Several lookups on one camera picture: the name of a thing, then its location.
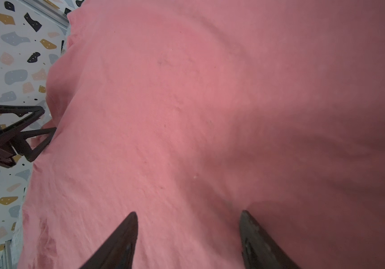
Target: terrazzo pattern wallpaper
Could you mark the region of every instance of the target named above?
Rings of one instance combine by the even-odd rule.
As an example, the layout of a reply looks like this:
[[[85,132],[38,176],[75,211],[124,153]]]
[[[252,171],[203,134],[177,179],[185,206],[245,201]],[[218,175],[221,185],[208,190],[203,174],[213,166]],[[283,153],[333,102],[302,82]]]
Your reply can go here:
[[[64,6],[77,7],[70,2]],[[0,105],[41,105],[46,109],[47,72],[61,55],[64,33],[65,29],[18,1],[0,0]],[[5,128],[18,119],[14,114],[2,114],[0,124]],[[25,130],[39,129],[49,119],[47,111]],[[12,168],[0,167],[0,258],[4,242],[12,238],[32,170],[24,157],[17,155],[15,160],[17,165]]]

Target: bedsheet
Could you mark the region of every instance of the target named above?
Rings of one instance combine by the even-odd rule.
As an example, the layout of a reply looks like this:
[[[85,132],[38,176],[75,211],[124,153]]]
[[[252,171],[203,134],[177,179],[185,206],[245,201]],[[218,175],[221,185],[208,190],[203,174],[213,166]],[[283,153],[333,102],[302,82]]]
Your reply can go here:
[[[244,209],[304,269],[385,268],[385,1],[86,0],[51,67],[18,268],[243,268]]]

